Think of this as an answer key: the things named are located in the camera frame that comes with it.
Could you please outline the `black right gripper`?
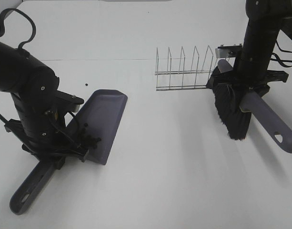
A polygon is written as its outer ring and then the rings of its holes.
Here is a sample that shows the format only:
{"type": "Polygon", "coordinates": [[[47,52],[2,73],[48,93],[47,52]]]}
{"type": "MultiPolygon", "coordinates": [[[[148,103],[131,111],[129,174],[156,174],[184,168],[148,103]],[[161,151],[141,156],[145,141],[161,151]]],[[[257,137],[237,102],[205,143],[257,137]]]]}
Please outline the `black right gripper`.
{"type": "Polygon", "coordinates": [[[249,112],[240,108],[244,96],[250,91],[260,97],[269,92],[270,82],[287,82],[288,73],[268,70],[262,62],[242,60],[242,51],[229,63],[221,59],[206,86],[212,89],[218,112],[249,112]]]}

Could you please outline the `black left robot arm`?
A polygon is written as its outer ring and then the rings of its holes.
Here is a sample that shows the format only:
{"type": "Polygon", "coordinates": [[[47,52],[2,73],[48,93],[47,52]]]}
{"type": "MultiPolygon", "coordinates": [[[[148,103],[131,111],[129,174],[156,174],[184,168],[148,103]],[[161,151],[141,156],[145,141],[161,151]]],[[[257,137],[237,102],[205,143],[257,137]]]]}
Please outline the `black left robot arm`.
{"type": "Polygon", "coordinates": [[[0,115],[24,150],[38,159],[77,157],[84,162],[88,149],[66,129],[65,115],[78,111],[84,100],[58,90],[54,71],[28,54],[0,42],[0,91],[11,94],[19,120],[0,115]]]}

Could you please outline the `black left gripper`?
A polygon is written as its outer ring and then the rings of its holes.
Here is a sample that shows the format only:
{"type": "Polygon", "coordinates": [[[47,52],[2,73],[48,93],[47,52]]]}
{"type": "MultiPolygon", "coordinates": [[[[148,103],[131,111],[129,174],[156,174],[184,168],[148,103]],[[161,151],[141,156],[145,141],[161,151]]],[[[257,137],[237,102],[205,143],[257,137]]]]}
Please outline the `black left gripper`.
{"type": "Polygon", "coordinates": [[[82,147],[65,124],[66,112],[56,105],[58,83],[26,83],[8,90],[19,115],[5,127],[23,143],[26,151],[44,160],[76,157],[85,161],[87,148],[82,147]]]}

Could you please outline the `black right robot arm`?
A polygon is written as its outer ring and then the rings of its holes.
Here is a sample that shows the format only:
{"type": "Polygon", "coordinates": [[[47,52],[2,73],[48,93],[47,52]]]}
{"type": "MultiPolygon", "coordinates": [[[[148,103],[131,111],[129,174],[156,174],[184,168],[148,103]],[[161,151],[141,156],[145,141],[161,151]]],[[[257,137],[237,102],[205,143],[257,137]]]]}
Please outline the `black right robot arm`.
{"type": "Polygon", "coordinates": [[[220,113],[237,112],[249,89],[264,93],[268,83],[287,81],[286,72],[268,69],[270,61],[292,67],[292,61],[282,60],[273,51],[280,31],[292,40],[292,0],[248,0],[245,9],[248,24],[243,45],[229,50],[235,56],[232,69],[215,69],[207,83],[220,113]]]}

